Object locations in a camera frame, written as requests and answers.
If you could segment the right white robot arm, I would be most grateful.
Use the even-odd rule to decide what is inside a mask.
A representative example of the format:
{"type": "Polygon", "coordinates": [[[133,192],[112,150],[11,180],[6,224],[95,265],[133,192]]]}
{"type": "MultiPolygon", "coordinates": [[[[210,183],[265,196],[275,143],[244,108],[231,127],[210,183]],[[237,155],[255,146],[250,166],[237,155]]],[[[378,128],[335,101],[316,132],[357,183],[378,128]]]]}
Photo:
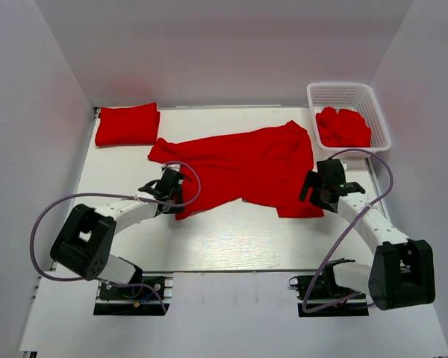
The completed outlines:
{"type": "Polygon", "coordinates": [[[334,157],[317,162],[300,193],[315,207],[335,213],[349,225],[301,295],[305,313],[315,313],[366,295],[380,310],[431,304],[436,298],[431,245],[411,239],[394,227],[376,208],[365,189],[346,179],[342,162],[334,157]],[[371,265],[355,260],[333,260],[343,239],[355,230],[373,254],[371,265]]]}

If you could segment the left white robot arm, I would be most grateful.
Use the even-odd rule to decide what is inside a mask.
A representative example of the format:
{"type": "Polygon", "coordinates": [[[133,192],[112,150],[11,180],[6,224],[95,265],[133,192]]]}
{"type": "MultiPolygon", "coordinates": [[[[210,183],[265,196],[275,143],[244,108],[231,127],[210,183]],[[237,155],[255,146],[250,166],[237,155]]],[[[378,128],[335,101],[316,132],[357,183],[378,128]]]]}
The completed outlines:
{"type": "Polygon", "coordinates": [[[51,258],[85,280],[115,283],[128,298],[143,288],[143,270],[111,254],[113,238],[132,225],[162,214],[182,211],[185,175],[179,164],[162,169],[162,176],[142,186],[137,197],[111,204],[72,208],[51,249],[51,258]]]}

